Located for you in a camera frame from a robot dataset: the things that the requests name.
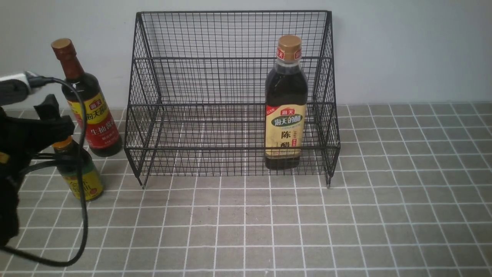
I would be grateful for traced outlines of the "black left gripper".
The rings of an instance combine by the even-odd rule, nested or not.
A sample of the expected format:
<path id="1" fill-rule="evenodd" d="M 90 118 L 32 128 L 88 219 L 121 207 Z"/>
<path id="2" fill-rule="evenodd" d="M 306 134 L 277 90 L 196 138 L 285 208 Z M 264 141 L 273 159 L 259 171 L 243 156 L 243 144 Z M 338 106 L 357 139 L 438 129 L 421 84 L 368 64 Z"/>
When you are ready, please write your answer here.
<path id="1" fill-rule="evenodd" d="M 30 162 L 51 144 L 72 137 L 75 125 L 60 114 L 54 94 L 34 108 L 39 119 L 11 117 L 1 108 L 1 162 Z"/>

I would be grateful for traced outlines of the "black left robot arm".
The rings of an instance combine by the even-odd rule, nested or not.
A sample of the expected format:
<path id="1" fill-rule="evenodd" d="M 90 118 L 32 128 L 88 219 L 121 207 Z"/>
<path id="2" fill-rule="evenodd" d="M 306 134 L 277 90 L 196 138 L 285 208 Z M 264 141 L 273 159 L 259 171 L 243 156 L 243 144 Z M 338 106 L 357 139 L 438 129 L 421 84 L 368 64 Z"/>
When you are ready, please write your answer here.
<path id="1" fill-rule="evenodd" d="M 72 90 L 72 85 L 54 77 L 32 72 L 11 74 L 1 78 L 1 106 L 26 100 L 36 89 L 58 83 Z M 61 116 L 56 97 L 51 93 L 35 107 L 39 119 L 8 116 L 1 110 L 1 246 L 19 233 L 19 189 L 29 172 L 31 160 L 50 145 L 73 134 L 75 125 L 69 116 Z"/>

